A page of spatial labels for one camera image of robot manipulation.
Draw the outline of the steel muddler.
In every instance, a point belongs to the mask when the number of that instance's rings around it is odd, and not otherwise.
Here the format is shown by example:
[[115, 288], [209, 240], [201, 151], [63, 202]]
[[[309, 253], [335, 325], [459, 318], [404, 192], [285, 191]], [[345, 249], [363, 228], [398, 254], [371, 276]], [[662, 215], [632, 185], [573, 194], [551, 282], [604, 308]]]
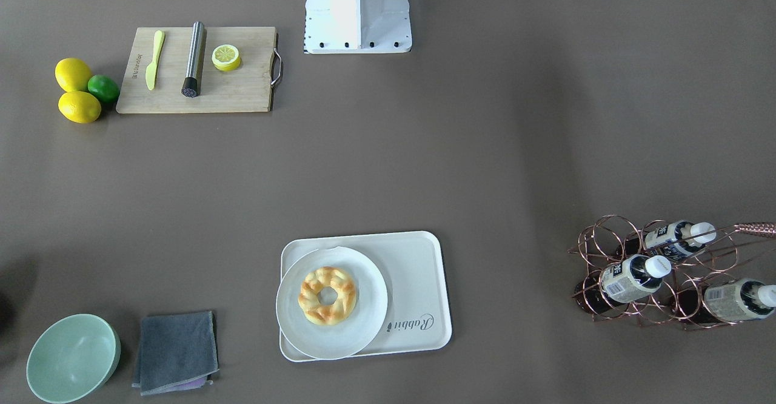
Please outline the steel muddler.
[[202, 69], [202, 50], [205, 42], [206, 29], [202, 22], [197, 21], [192, 25], [192, 38], [181, 90], [182, 95], [190, 99], [199, 96], [199, 74]]

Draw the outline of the mint green bowl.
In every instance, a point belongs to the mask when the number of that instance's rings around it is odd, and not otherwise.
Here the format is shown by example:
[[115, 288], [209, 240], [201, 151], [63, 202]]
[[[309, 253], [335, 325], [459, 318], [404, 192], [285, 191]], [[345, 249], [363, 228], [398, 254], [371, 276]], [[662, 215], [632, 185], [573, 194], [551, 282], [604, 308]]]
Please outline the mint green bowl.
[[75, 314], [55, 322], [28, 355], [27, 384], [49, 403], [82, 399], [105, 385], [121, 354], [113, 326], [92, 314]]

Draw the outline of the green lime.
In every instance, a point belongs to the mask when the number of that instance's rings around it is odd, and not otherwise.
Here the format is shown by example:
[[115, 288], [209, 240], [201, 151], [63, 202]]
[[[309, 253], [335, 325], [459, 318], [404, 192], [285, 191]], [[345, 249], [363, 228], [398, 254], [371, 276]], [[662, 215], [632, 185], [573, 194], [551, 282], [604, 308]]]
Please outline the green lime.
[[100, 103], [115, 103], [120, 96], [119, 84], [106, 75], [93, 75], [87, 82], [87, 91]]

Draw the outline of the grey folded cloth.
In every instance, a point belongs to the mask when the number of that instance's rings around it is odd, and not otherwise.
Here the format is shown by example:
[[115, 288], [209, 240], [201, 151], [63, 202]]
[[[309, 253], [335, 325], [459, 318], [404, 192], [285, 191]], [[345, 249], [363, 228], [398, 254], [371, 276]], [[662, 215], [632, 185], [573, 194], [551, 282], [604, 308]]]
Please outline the grey folded cloth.
[[132, 387], [142, 396], [200, 388], [217, 371], [213, 312], [141, 320]]

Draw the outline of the white round plate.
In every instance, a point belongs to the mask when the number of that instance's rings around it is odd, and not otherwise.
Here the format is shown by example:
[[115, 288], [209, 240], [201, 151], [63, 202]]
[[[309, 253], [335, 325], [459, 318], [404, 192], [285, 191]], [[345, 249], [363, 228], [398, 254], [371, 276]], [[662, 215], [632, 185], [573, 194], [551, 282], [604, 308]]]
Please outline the white round plate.
[[[309, 322], [298, 304], [301, 283], [318, 268], [332, 266], [348, 272], [358, 288], [356, 307], [345, 321], [335, 326]], [[323, 305], [337, 294], [324, 289]], [[380, 270], [363, 253], [349, 247], [332, 247], [307, 253], [285, 273], [275, 300], [277, 321], [284, 337], [303, 354], [321, 360], [337, 360], [356, 354], [376, 337], [386, 317], [388, 296]]]

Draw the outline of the yellow lemon lower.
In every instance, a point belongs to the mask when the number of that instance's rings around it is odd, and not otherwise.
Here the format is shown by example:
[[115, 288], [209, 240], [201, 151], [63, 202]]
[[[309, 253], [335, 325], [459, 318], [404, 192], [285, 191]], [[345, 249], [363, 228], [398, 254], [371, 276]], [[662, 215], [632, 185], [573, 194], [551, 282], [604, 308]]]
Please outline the yellow lemon lower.
[[102, 113], [102, 105], [91, 93], [74, 91], [61, 95], [58, 101], [60, 112], [78, 124], [89, 124], [97, 120]]

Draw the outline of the wooden cutting board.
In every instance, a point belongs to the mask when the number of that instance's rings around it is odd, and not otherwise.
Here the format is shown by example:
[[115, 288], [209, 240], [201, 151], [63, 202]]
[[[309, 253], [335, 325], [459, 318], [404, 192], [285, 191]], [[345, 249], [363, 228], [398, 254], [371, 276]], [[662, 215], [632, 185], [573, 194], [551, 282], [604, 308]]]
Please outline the wooden cutting board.
[[[197, 97], [186, 97], [182, 87], [188, 69], [192, 26], [161, 28], [161, 47], [155, 88], [146, 84], [153, 58], [153, 36], [158, 28], [136, 29], [116, 111], [121, 114], [266, 113], [272, 108], [277, 29], [274, 26], [206, 26], [197, 75]], [[241, 56], [236, 70], [222, 72], [212, 63], [213, 50], [235, 45]]]

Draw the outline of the yellow lemon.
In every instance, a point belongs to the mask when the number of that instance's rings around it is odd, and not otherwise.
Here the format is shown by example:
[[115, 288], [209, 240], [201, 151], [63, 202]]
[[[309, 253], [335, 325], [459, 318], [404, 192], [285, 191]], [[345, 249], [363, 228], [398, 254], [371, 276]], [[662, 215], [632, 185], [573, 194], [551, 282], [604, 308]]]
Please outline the yellow lemon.
[[88, 64], [79, 58], [61, 59], [55, 67], [55, 77], [65, 92], [86, 92], [93, 73]]
[[60, 112], [78, 124], [89, 124], [97, 120], [102, 113], [102, 105], [91, 93], [74, 91], [61, 95], [58, 101]]

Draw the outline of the white serving tray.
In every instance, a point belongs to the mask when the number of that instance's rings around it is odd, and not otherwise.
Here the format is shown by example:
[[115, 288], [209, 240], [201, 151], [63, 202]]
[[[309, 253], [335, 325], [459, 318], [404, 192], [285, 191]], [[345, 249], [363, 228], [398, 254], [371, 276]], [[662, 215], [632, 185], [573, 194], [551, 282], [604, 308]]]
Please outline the white serving tray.
[[[386, 317], [376, 337], [364, 349], [345, 358], [400, 352], [437, 351], [452, 337], [443, 253], [430, 232], [395, 232], [296, 239], [280, 255], [281, 280], [297, 260], [316, 250], [349, 247], [363, 253], [380, 270], [386, 283]], [[291, 362], [315, 362], [284, 337], [279, 347]]]

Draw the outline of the half lemon slice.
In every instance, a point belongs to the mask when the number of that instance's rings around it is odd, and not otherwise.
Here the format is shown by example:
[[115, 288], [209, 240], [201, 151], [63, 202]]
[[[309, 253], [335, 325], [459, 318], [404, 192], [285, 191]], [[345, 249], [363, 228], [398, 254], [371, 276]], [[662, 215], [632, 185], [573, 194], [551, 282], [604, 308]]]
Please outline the half lemon slice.
[[217, 70], [222, 70], [222, 72], [236, 70], [241, 65], [240, 50], [231, 44], [218, 45], [213, 49], [211, 62]]

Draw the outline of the tea bottle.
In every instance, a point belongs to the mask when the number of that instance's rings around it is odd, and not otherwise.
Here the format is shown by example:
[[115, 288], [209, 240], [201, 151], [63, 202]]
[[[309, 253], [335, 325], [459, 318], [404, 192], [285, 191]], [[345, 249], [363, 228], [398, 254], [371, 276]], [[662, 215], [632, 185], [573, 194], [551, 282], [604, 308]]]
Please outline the tea bottle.
[[687, 289], [677, 294], [676, 313], [696, 326], [763, 320], [774, 313], [775, 285], [740, 278], [716, 286]]
[[671, 270], [671, 261], [662, 255], [635, 254], [585, 277], [574, 299], [585, 312], [604, 314], [655, 293]]
[[716, 239], [716, 236], [716, 228], [708, 222], [693, 223], [679, 220], [648, 232], [641, 238], [624, 241], [614, 254], [621, 257], [631, 257], [635, 254], [648, 257], [661, 255], [668, 258], [671, 263], [679, 264], [701, 252], [707, 244]]

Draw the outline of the yellow plastic knife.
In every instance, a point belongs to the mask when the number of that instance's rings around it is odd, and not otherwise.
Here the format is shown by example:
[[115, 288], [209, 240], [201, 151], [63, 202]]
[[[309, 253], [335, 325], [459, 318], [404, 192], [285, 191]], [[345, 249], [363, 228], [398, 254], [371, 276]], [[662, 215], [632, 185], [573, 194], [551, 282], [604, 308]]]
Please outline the yellow plastic knife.
[[149, 91], [155, 88], [157, 81], [157, 69], [161, 51], [164, 45], [164, 40], [166, 40], [166, 32], [158, 29], [153, 34], [152, 61], [150, 61], [145, 70], [145, 83]]

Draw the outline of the yellow lemon upper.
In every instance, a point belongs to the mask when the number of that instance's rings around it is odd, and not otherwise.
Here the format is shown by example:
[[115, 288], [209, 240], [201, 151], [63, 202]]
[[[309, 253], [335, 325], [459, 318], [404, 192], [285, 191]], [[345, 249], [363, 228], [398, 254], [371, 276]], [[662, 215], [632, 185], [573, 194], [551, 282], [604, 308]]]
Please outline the yellow lemon upper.
[[61, 59], [55, 67], [55, 77], [65, 92], [86, 92], [93, 73], [88, 64], [79, 58]]

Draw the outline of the glazed donut bread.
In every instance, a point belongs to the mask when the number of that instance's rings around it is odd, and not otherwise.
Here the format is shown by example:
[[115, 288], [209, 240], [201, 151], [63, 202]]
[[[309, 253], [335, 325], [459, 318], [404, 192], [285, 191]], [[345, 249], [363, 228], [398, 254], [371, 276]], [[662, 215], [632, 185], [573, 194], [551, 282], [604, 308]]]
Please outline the glazed donut bread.
[[[319, 295], [324, 289], [337, 294], [333, 303], [323, 305]], [[358, 301], [355, 279], [341, 268], [324, 266], [305, 276], [301, 283], [298, 304], [305, 318], [317, 326], [335, 326], [352, 315]]]

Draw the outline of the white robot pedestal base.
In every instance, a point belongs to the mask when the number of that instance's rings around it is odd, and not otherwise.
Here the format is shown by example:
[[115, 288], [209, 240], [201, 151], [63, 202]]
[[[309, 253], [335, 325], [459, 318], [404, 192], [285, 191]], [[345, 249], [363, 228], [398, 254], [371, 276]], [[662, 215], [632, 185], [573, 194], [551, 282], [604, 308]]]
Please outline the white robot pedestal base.
[[307, 54], [407, 53], [409, 0], [306, 0]]

